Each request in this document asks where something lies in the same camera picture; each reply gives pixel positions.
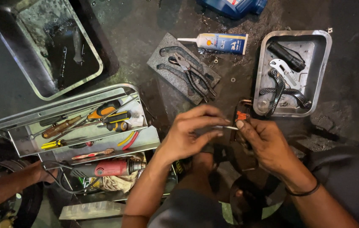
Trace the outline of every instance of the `concrete floor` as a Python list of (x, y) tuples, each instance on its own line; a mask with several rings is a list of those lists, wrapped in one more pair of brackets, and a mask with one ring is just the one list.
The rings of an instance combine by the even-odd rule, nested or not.
[[(325, 30), (333, 28), (332, 50), (326, 67), (319, 103), (315, 113), (307, 118), (274, 118), (286, 137), (302, 134), (301, 141), (318, 151), (335, 145), (311, 136), (311, 124), (320, 125), (332, 133), (359, 144), (359, 0), (271, 0), (261, 16), (248, 15), (231, 21), (198, 6), (193, 0), (80, 0), (74, 8), (85, 29), (97, 37), (98, 52), (109, 67), (103, 75), (75, 92), (88, 91), (118, 82), (130, 82), (144, 91), (149, 109), (157, 116), (154, 124), (164, 134), (179, 112), (193, 105), (147, 64), (154, 49), (169, 32), (175, 37), (196, 37), (199, 33), (248, 33), (245, 56), (199, 54), (194, 44), (187, 48), (210, 65), (222, 80), (215, 87), (218, 96), (213, 105), (232, 118), (240, 97), (250, 96), (257, 66), (257, 49), (263, 37), (271, 31)], [(38, 107), (40, 100), (29, 86), (10, 53), (0, 40), (0, 118)], [(228, 144), (228, 137), (217, 141)], [(236, 151), (239, 157), (244, 154)]]

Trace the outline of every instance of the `blue oil bottle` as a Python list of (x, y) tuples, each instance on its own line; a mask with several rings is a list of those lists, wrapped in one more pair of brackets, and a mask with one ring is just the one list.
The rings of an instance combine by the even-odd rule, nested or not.
[(247, 13), (259, 15), (263, 12), (267, 0), (196, 0), (198, 4), (207, 7), (225, 17), (232, 19), (243, 18)]

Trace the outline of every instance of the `pliers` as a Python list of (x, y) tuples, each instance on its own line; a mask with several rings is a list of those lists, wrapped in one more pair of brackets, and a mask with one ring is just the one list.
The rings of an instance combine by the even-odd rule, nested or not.
[(168, 61), (172, 64), (175, 65), (179, 65), (182, 70), (184, 71), (184, 73), (186, 74), (186, 77), (189, 81), (189, 83), (191, 84), (192, 88), (203, 98), (203, 100), (207, 103), (209, 100), (207, 99), (206, 95), (198, 88), (198, 86), (196, 85), (194, 79), (192, 78), (192, 74), (197, 76), (198, 78), (200, 78), (203, 83), (206, 85), (207, 89), (209, 90), (209, 92), (213, 95), (216, 96), (216, 92), (213, 90), (212, 86), (210, 85), (210, 81), (204, 76), (202, 75), (197, 69), (195, 69), (194, 67), (192, 67), (184, 57), (182, 57), (180, 54), (178, 53), (174, 53), (174, 58), (169, 58)]

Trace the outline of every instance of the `foam tool tray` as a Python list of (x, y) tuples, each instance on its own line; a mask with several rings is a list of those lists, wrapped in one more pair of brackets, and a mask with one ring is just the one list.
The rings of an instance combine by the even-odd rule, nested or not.
[[(178, 42), (170, 33), (167, 33), (164, 36), (147, 64), (197, 105), (202, 101), (202, 97), (193, 90), (182, 68), (168, 62), (168, 58), (174, 56), (174, 53), (176, 52), (186, 58), (191, 66), (204, 75), (211, 82), (213, 88), (219, 82), (220, 76), (206, 64), (202, 63), (189, 49)], [(198, 88), (200, 88), (205, 95), (208, 95), (209, 91), (203, 82), (198, 77), (192, 77)]]

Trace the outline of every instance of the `black wristband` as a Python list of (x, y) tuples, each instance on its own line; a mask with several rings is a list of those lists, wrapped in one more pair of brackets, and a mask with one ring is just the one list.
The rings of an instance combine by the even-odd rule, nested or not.
[(314, 192), (316, 192), (319, 189), (319, 187), (320, 187), (320, 182), (319, 182), (319, 179), (316, 178), (316, 186), (311, 191), (300, 193), (300, 194), (295, 194), (295, 193), (291, 192), (287, 187), (285, 187), (285, 190), (287, 191), (287, 193), (289, 195), (292, 195), (292, 196), (308, 196), (308, 195), (312, 195)]

